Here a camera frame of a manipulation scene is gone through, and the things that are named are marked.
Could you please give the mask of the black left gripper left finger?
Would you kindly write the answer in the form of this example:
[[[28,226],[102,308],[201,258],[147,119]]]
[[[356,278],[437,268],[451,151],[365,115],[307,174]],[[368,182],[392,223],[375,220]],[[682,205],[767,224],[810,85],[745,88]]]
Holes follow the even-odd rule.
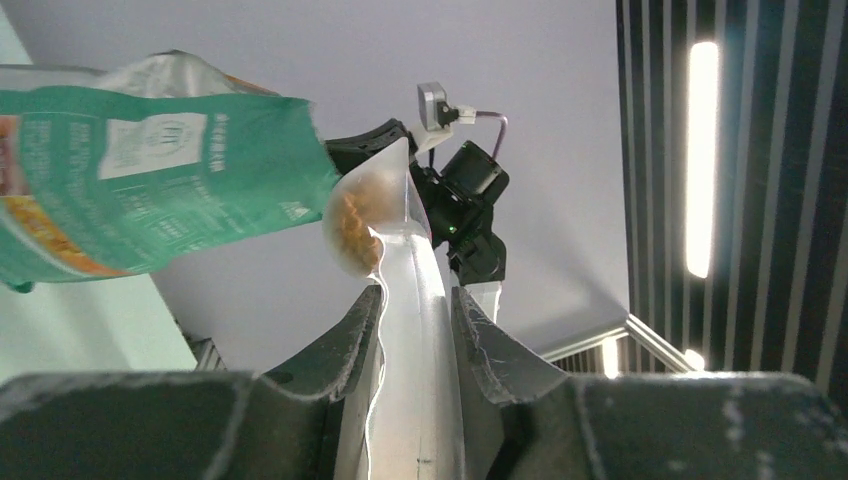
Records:
[[[1,389],[5,479],[353,479],[382,292],[265,373],[33,374]]]

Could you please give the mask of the clear plastic food scoop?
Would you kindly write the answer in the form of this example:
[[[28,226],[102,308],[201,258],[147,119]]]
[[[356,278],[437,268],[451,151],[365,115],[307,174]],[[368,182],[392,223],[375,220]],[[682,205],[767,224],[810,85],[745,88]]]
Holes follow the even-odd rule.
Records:
[[[401,138],[334,188],[325,215],[341,193],[361,190],[383,208],[370,227],[380,259],[366,278],[381,295],[374,355],[365,364],[367,390],[353,479],[462,479],[465,450],[462,406],[444,282],[429,224],[409,172],[408,140]]]

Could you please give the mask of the green white pet food bag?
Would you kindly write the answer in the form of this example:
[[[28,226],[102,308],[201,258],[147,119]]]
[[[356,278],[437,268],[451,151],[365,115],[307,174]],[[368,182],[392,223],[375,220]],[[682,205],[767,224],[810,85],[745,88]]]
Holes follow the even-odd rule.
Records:
[[[315,222],[339,178],[309,101],[186,52],[1,68],[1,280],[20,293]]]

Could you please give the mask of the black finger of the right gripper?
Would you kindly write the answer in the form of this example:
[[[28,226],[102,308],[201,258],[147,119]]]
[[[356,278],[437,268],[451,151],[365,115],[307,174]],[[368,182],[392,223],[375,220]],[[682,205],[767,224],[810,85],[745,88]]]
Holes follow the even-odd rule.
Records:
[[[408,140],[412,155],[417,149],[412,133],[400,120],[392,118],[368,132],[326,140],[324,145],[337,172],[344,176],[401,138]]]

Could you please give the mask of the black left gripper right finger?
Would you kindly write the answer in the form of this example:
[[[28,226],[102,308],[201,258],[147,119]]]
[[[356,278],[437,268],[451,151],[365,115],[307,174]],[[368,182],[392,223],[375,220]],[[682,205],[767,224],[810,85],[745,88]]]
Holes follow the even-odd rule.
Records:
[[[843,479],[847,422],[784,374],[571,374],[451,294],[471,479]]]

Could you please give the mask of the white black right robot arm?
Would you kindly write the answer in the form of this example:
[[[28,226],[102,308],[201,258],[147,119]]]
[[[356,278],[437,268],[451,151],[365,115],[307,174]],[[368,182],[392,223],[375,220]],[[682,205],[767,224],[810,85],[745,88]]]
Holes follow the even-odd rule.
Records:
[[[428,131],[390,119],[366,133],[326,142],[337,170],[346,174],[394,141],[409,140],[410,173],[430,224],[432,246],[448,245],[454,282],[492,322],[497,321],[507,265],[506,246],[492,230],[494,206],[510,181],[497,162],[508,122],[503,115],[494,117],[501,127],[493,149],[467,140],[442,170],[434,167],[435,148],[452,137],[449,127]]]

